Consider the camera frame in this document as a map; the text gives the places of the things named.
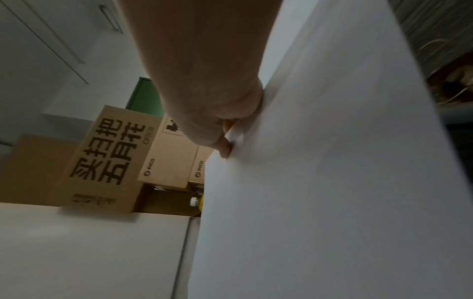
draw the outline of green object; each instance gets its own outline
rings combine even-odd
[[[128,101],[126,109],[137,112],[164,116],[164,109],[161,105],[161,98],[153,83],[148,78],[140,78],[133,91],[132,97]]]

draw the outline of white bottle cap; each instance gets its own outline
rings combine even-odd
[[[198,201],[197,197],[191,198],[191,206],[198,206],[198,204],[199,204],[198,202],[199,201]]]

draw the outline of cabinet handle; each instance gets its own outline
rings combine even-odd
[[[117,20],[115,19],[115,17],[113,16],[112,13],[110,13],[110,15],[112,16],[112,19],[113,19],[113,22],[112,20],[110,19],[110,17],[108,16],[108,14],[105,12],[106,9],[108,9],[105,5],[103,4],[100,4],[99,5],[99,9],[100,11],[102,12],[102,14],[104,15],[104,17],[107,19],[107,21],[110,23],[110,25],[112,26],[113,30],[114,31],[117,31],[121,34],[123,34],[123,31],[122,29],[120,28],[120,25],[118,24]]]

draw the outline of yellow bottle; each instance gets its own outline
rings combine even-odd
[[[197,198],[197,197],[191,198],[191,206],[198,206],[199,210],[202,211],[203,195],[201,198]]]

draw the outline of forearm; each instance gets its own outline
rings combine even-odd
[[[119,0],[164,98],[232,101],[258,80],[281,0]]]

